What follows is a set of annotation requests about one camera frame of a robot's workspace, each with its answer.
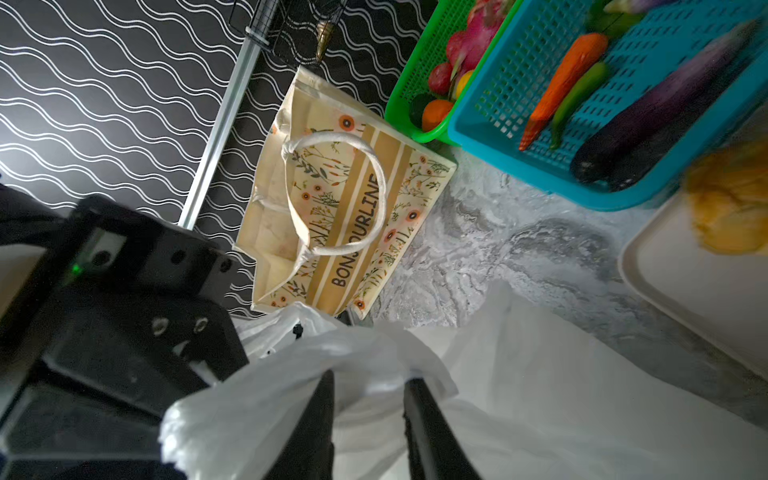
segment marble countertop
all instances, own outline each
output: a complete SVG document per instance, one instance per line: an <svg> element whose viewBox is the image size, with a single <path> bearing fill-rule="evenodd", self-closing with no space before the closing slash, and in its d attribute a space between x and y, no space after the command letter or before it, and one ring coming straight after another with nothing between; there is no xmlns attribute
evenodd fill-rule
<svg viewBox="0 0 768 480"><path fill-rule="evenodd" d="M488 282L504 279L652 376L768 429L768 382L622 281L621 248L654 210L587 210L443 148L459 168L377 299L373 322L461 326Z"/></svg>

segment metal rod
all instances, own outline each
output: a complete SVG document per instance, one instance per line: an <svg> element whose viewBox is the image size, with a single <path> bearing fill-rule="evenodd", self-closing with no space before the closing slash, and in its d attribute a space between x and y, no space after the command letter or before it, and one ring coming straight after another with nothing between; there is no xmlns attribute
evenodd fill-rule
<svg viewBox="0 0 768 480"><path fill-rule="evenodd" d="M219 113L216 115L214 127L210 129L208 143L205 145L203 157L200 159L200 165L197 166L197 172L192 180L190 193L184 202L184 208L181 210L178 225L180 227L192 230L197 221L197 215L203 206L203 200L208 192L210 181L214 178L216 166L219 163L221 152L230 135L232 124L235 122L237 110L240 108L240 102L243 100L245 89L248 87L253 66L261 53L261 47L249 35L246 35L243 45L240 47L240 53L237 56L237 62L232 70L230 82L219 107Z"/></svg>

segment green plastic basket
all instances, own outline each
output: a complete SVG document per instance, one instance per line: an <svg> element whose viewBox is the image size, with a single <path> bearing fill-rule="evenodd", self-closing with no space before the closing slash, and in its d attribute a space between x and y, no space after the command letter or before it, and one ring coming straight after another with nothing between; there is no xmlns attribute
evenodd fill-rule
<svg viewBox="0 0 768 480"><path fill-rule="evenodd" d="M517 0L512 6L509 14L507 14L507 18L504 20L493 42L491 42L491 46L483 55L475 71L482 68L485 59L496 46L496 42L504 33L512 17L515 16L521 3L523 3L522 0ZM419 39L419 43L413 49L411 58L408 60L406 68L402 71L402 75L397 81L397 85L395 85L395 90L392 91L392 96L389 97L387 102L384 119L400 133L408 135L421 144L440 140L447 144L458 145L448 137L448 123L453 112L456 110L455 105L448 114L448 117L435 129L428 132L421 131L421 129L411 123L408 117L408 109L411 100L416 95L429 93L429 88L427 87L429 74L432 73L432 69L437 65L448 61L448 58L445 56L445 46L448 44L448 39L457 31L467 29L467 15L473 6L475 6L475 0L440 0L437 8L432 13L432 17L429 19L427 28ZM475 76L472 75L467 86L464 88L464 92L468 90L469 85L472 84L474 79ZM464 93L462 92L462 96L456 101L457 105L462 101L463 96Z"/></svg>

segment white plastic bag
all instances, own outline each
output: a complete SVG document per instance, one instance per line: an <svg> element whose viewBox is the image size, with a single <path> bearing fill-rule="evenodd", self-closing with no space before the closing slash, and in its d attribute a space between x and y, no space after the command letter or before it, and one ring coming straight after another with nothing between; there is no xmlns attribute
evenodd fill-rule
<svg viewBox="0 0 768 480"><path fill-rule="evenodd" d="M237 336L251 361L293 343L296 325L303 327L303 338L346 327L331 315L298 302L255 320L235 322Z"/></svg>
<svg viewBox="0 0 768 480"><path fill-rule="evenodd" d="M414 333L438 349L448 338ZM459 394L440 408L484 480L768 478L768 433L646 374L507 283L493 283L448 341ZM404 456L386 478L410 478Z"/></svg>
<svg viewBox="0 0 768 480"><path fill-rule="evenodd" d="M456 394L440 358L401 326L337 328L340 323L300 304L270 317L251 330L240 326L250 365L165 413L162 459L190 480L262 478L328 369L335 374L336 459L358 478L378 478L406 450L407 380L424 378L437 400ZM293 336L297 321L305 327L302 338L275 348ZM334 477L344 475L334 463Z"/></svg>

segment canvas tote bag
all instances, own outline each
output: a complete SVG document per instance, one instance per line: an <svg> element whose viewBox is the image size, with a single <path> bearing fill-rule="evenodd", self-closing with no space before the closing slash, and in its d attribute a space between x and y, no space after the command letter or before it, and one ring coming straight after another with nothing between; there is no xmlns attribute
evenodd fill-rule
<svg viewBox="0 0 768 480"><path fill-rule="evenodd" d="M370 310L455 164L300 68L259 156L234 245L252 310Z"/></svg>

